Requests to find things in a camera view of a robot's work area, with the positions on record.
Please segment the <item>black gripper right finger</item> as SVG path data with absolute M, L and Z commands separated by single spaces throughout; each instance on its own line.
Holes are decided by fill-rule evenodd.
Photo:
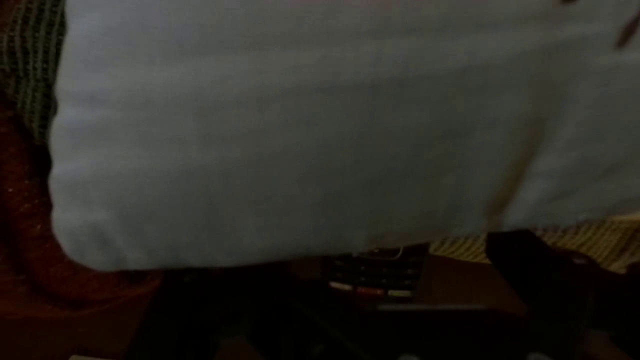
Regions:
M 492 233 L 487 256 L 527 305 L 523 360 L 581 360 L 603 334 L 631 360 L 640 354 L 640 283 L 593 258 L 552 248 L 530 230 Z

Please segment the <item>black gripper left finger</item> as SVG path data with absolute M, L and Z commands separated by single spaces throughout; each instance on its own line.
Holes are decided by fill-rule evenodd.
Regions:
M 241 337 L 265 360 L 300 360 L 283 266 L 170 273 L 145 313 L 128 360 L 214 360 Z

